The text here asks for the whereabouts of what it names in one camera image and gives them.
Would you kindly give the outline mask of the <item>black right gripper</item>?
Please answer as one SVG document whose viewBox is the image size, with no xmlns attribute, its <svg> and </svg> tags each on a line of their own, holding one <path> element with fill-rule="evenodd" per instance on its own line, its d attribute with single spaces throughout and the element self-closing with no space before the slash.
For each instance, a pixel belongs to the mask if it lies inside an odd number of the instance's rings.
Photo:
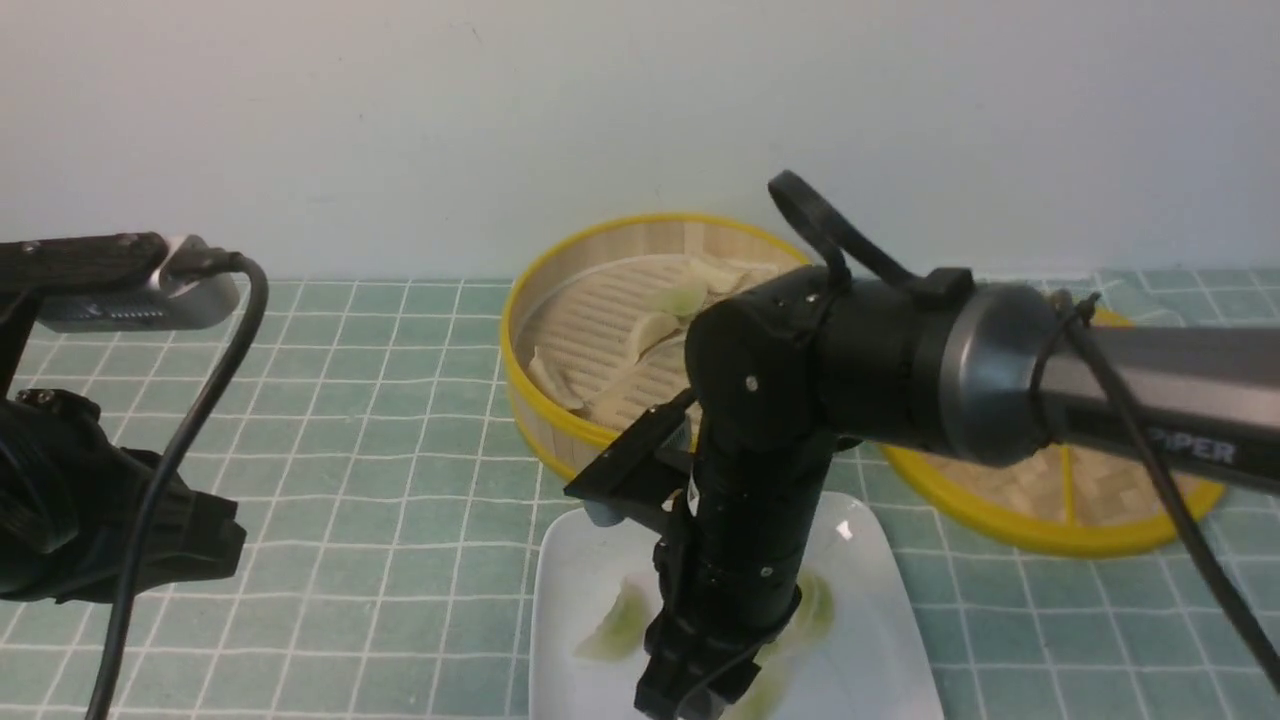
<svg viewBox="0 0 1280 720">
<path fill-rule="evenodd" d="M 646 662 L 634 707 L 646 719 L 718 719 L 762 667 L 756 656 L 792 619 L 800 591 L 695 597 L 660 592 L 643 637 Z"/>
</svg>

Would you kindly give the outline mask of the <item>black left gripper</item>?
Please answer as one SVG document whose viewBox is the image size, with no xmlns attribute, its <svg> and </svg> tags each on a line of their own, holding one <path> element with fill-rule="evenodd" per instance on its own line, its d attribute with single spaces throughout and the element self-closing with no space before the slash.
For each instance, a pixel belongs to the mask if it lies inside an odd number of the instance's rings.
<svg viewBox="0 0 1280 720">
<path fill-rule="evenodd" d="M 159 464 L 156 452 L 116 448 L 100 478 L 81 532 L 69 543 L 69 577 L 60 601 L 110 603 L 123 568 L 131 525 Z M 236 574 L 246 542 L 238 503 L 191 489 L 174 475 L 150 523 L 136 592 L 188 582 L 214 582 Z"/>
</svg>

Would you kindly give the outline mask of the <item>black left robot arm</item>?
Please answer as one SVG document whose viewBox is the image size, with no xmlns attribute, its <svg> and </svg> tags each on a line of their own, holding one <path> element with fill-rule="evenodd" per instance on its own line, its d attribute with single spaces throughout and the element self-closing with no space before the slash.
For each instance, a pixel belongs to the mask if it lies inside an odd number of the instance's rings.
<svg viewBox="0 0 1280 720">
<path fill-rule="evenodd" d="M 1 409 L 1 596 L 111 603 L 129 532 L 160 464 L 114 445 L 100 406 L 68 389 L 26 388 Z M 246 542 L 238 503 L 174 475 L 152 518 L 137 592 L 233 577 Z"/>
</svg>

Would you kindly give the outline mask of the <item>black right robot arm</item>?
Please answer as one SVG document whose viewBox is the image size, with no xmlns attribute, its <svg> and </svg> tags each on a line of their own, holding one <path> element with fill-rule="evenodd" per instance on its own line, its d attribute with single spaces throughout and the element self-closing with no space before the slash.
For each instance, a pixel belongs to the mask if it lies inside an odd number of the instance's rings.
<svg viewBox="0 0 1280 720">
<path fill-rule="evenodd" d="M 1260 669 L 1277 651 L 1176 498 L 1172 471 L 1277 491 L 1277 329 L 1097 327 L 1091 302 L 966 270 L 854 281 L 804 266 L 717 302 L 685 346 L 690 388 L 614 442 L 652 500 L 662 610 L 634 705 L 716 719 L 756 678 L 833 456 L 863 441 L 1004 468 L 1051 443 L 1133 457 Z"/>
</svg>

